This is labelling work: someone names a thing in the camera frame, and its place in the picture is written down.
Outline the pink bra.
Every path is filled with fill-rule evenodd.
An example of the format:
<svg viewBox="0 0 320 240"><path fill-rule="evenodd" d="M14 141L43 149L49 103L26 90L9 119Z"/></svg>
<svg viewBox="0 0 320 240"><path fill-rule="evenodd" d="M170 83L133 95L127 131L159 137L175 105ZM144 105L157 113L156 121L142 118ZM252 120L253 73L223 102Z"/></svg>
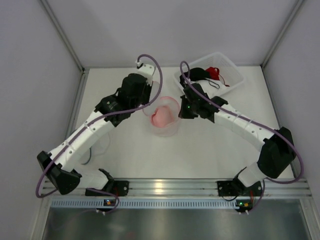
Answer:
<svg viewBox="0 0 320 240"><path fill-rule="evenodd" d="M172 110L167 105L158 107L150 117L151 124L157 128L165 128L174 121Z"/></svg>

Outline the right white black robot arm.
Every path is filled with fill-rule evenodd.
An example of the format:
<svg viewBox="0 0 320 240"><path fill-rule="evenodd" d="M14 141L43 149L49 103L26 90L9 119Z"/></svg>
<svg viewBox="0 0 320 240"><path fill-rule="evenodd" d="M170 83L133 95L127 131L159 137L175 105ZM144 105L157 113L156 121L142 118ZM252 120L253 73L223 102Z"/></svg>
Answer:
<svg viewBox="0 0 320 240"><path fill-rule="evenodd" d="M179 118L200 117L223 126L239 135L258 152L258 160L242 169L231 181L231 186L242 195L257 182L266 178L276 179L296 158L291 131L285 127L266 129L234 109L225 99L208 95L198 83L183 89Z"/></svg>

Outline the pink trimmed mesh laundry bag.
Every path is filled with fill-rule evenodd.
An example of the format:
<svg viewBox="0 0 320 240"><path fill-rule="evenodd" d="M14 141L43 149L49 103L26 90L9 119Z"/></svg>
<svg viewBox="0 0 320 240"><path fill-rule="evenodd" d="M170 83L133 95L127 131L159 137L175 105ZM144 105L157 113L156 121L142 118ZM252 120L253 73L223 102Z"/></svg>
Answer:
<svg viewBox="0 0 320 240"><path fill-rule="evenodd" d="M178 131L180 104L170 96L162 96L142 110L148 117L149 131L158 137L170 137Z"/></svg>

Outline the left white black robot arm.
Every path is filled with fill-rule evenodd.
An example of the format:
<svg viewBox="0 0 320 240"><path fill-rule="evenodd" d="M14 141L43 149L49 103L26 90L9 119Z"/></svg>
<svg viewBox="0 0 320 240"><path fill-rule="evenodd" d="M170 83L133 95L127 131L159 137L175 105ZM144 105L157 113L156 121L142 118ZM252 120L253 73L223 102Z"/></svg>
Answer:
<svg viewBox="0 0 320 240"><path fill-rule="evenodd" d="M130 73L112 95L100 100L87 120L63 143L37 160L46 177L61 195L76 188L109 191L113 178L104 169L88 169L80 163L83 155L105 134L128 119L141 105L158 96L161 84L138 73Z"/></svg>

